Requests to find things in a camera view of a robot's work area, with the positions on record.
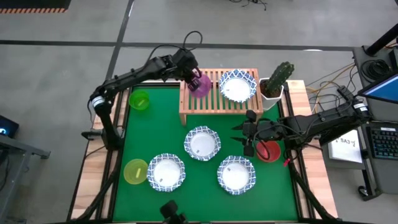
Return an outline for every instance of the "green cup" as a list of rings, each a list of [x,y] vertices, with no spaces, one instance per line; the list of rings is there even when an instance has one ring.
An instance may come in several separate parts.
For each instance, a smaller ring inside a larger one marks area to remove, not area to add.
[[[141,184],[147,179],[148,164],[142,159],[133,159],[126,164],[124,179],[129,184]]]
[[[144,90],[136,90],[131,93],[129,104],[136,110],[145,110],[149,106],[149,94]]]

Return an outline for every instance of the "monitor screen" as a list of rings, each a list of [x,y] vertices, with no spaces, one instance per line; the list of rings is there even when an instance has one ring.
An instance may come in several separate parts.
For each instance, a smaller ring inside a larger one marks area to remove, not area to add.
[[[0,115],[0,134],[13,138],[17,132],[19,124]]]
[[[368,90],[363,91],[363,95],[377,98],[379,100],[398,103],[398,74],[395,74]]]

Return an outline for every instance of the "white bowl with blue pattern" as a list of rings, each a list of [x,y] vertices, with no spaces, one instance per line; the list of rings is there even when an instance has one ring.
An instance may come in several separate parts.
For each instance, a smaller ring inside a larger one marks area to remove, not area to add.
[[[220,80],[220,92],[229,100],[243,103],[256,94],[257,82],[252,75],[240,69],[224,73]]]
[[[242,156],[228,156],[217,170],[218,183],[231,195],[241,195],[256,184],[253,164]]]
[[[181,186],[185,179],[185,165],[174,154],[160,154],[150,161],[147,179],[155,190],[172,192]]]
[[[208,126],[199,126],[188,132],[184,149],[194,159],[209,161],[220,151],[221,140]]]

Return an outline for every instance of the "sticker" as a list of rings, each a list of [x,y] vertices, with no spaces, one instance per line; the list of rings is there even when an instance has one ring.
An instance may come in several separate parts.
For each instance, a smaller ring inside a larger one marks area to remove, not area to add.
[[[381,131],[396,131],[395,128],[380,128]]]
[[[354,105],[354,108],[357,109],[357,108],[364,107],[364,106],[365,106],[365,104],[358,103],[357,105]]]

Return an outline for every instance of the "red cup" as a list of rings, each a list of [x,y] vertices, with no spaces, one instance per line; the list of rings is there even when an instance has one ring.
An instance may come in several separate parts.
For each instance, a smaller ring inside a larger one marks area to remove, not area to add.
[[[268,149],[268,151],[269,151],[269,154],[270,154],[271,156],[269,157],[268,160],[265,160],[265,159],[263,159],[263,158],[259,155],[259,153],[261,153],[261,155],[262,155],[263,157],[265,157],[265,158],[268,157],[268,153],[267,153],[266,149],[265,149],[264,146],[261,144],[261,142],[259,142],[259,143],[257,143],[257,146],[256,146],[256,149],[257,149],[257,157],[258,157],[260,160],[264,161],[264,162],[275,162],[276,160],[278,160],[279,157],[280,157],[280,147],[279,147],[278,143],[275,142],[275,141],[267,141],[267,142],[262,141],[262,142],[266,145],[266,147],[267,147],[267,149]]]

